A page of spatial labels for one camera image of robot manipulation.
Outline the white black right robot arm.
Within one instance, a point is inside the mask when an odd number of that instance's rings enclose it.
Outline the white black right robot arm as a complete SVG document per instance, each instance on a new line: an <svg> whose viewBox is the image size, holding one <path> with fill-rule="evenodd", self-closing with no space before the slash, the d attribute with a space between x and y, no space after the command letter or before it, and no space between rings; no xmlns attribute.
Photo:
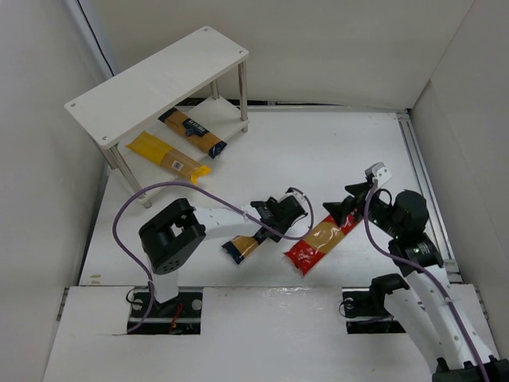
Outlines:
<svg viewBox="0 0 509 382"><path fill-rule="evenodd" d="M341 202L325 202L337 223L348 216L389 237L381 254L393 260L397 274L372 279L372 304L393 316L425 359L433 381L506 381L508 361L484 343L451 295L451 285L437 247L425 233L429 212L425 198L400 192L388 203L375 181L349 185Z"/></svg>

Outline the red spaghetti bag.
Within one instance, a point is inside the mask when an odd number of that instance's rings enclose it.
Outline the red spaghetti bag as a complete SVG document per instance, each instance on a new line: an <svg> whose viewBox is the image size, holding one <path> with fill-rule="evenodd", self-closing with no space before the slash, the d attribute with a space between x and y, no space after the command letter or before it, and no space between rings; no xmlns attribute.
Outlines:
<svg viewBox="0 0 509 382"><path fill-rule="evenodd" d="M305 277L329 252L331 252L362 219L356 210L347 215L346 221L337 224L327 215L304 238L297 241L284 255L301 276Z"/></svg>

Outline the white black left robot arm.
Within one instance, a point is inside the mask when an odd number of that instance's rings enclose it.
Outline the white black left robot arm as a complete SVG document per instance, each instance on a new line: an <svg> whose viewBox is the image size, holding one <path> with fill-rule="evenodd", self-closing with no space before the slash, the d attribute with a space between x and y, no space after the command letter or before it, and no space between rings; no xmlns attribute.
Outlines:
<svg viewBox="0 0 509 382"><path fill-rule="evenodd" d="M178 270L202 241L246 236L278 242L296 220L307 215L304 203L296 189L288 189L278 199L252 201L241 213L195 208L186 198L175 200L138 231L150 262L155 301L164 305L179 295Z"/></svg>

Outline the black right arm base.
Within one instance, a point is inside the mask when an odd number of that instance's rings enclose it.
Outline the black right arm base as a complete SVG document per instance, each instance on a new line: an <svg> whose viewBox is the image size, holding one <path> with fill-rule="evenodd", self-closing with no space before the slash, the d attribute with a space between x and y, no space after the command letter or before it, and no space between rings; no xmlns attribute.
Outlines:
<svg viewBox="0 0 509 382"><path fill-rule="evenodd" d="M338 310L346 320L347 334L405 333L395 318L373 302L367 287L343 288Z"/></svg>

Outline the blue spaghetti bag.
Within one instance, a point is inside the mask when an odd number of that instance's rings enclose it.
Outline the blue spaghetti bag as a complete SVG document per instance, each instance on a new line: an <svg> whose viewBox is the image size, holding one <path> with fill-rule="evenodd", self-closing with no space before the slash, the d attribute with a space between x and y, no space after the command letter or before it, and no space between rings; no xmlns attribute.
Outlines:
<svg viewBox="0 0 509 382"><path fill-rule="evenodd" d="M222 249L237 265L240 265L261 243L262 240L255 236L236 236L223 244Z"/></svg>
<svg viewBox="0 0 509 382"><path fill-rule="evenodd" d="M157 118L210 158L218 157L227 143L175 107Z"/></svg>

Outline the yellow spaghetti bag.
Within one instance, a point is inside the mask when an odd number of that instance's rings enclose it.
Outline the yellow spaghetti bag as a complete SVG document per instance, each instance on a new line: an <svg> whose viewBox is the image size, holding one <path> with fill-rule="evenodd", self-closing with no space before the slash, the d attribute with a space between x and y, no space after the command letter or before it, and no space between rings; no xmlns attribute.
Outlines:
<svg viewBox="0 0 509 382"><path fill-rule="evenodd" d="M200 164L168 143L146 132L142 132L126 145L126 148L194 185L197 185L200 177L211 173L208 166Z"/></svg>

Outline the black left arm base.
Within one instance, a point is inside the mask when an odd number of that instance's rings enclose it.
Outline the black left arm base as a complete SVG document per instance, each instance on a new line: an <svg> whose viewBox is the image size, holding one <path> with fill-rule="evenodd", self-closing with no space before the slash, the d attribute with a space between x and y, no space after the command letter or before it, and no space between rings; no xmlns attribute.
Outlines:
<svg viewBox="0 0 509 382"><path fill-rule="evenodd" d="M126 331L132 335L199 335L203 305L202 288L181 288L174 299L152 308L146 287L135 287L126 294L130 305Z"/></svg>

